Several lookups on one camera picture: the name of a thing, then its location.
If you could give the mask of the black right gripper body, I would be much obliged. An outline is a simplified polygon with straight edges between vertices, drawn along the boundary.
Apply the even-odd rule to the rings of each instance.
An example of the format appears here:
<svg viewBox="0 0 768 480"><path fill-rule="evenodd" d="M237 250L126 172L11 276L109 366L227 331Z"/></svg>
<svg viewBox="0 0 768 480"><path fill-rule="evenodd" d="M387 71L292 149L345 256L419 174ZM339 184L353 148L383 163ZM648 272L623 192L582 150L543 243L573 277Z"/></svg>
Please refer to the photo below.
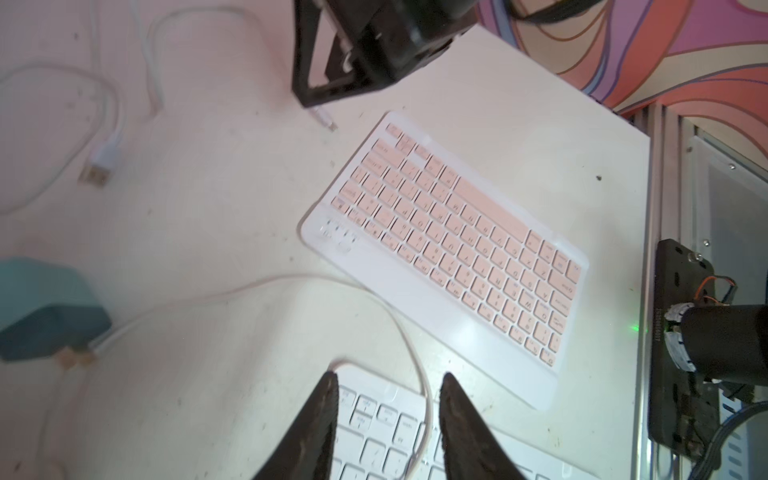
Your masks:
<svg viewBox="0 0 768 480"><path fill-rule="evenodd" d="M388 88L477 23L474 1L295 1L292 92L305 108ZM321 16L336 29L327 84L309 76Z"/></svg>

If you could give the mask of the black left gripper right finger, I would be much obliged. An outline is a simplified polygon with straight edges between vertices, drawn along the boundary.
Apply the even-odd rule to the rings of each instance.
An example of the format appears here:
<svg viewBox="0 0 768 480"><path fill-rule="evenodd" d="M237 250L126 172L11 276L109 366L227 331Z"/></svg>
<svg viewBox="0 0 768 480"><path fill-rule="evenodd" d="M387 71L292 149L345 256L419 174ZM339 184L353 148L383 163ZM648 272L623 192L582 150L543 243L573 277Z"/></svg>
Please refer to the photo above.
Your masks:
<svg viewBox="0 0 768 480"><path fill-rule="evenodd" d="M525 478L451 373L442 380L439 422L448 480Z"/></svg>

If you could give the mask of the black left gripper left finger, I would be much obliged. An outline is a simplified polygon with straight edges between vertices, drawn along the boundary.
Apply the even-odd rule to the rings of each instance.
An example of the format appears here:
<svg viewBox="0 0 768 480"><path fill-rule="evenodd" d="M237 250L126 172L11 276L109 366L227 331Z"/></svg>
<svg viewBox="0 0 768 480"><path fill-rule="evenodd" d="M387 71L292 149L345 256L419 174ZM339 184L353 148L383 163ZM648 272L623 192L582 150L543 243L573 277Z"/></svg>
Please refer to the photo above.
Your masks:
<svg viewBox="0 0 768 480"><path fill-rule="evenodd" d="M326 371L253 479L329 479L338 409L338 376Z"/></svg>

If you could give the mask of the pink keyboard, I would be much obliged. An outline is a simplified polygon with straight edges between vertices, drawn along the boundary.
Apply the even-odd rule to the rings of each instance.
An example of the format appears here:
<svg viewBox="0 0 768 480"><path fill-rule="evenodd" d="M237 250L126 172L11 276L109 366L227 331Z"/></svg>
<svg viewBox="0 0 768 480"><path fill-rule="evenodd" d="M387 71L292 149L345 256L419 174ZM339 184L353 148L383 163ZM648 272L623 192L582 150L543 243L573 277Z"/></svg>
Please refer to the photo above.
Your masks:
<svg viewBox="0 0 768 480"><path fill-rule="evenodd" d="M550 408L588 258L413 121L386 113L300 234L529 406Z"/></svg>

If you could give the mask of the teal charger adapter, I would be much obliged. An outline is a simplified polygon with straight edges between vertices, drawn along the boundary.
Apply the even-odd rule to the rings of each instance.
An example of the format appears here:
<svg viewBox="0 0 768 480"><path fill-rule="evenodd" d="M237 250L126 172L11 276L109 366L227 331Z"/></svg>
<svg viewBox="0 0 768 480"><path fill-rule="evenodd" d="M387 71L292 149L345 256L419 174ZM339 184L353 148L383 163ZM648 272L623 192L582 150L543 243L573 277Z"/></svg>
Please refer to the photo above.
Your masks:
<svg viewBox="0 0 768 480"><path fill-rule="evenodd" d="M31 258L1 261L1 359L51 357L88 349L112 320L76 270Z"/></svg>

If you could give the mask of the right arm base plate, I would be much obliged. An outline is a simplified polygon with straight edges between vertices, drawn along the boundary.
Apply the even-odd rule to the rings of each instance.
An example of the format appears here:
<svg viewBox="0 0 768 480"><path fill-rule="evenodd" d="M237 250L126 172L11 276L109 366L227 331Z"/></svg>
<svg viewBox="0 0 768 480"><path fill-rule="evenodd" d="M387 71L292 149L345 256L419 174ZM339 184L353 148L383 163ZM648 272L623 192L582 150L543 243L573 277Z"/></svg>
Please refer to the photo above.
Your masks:
<svg viewBox="0 0 768 480"><path fill-rule="evenodd" d="M694 301L712 265L674 239L657 244L653 277L648 432L651 440L699 460L721 424L721 390L695 371L683 345L680 316L667 313Z"/></svg>

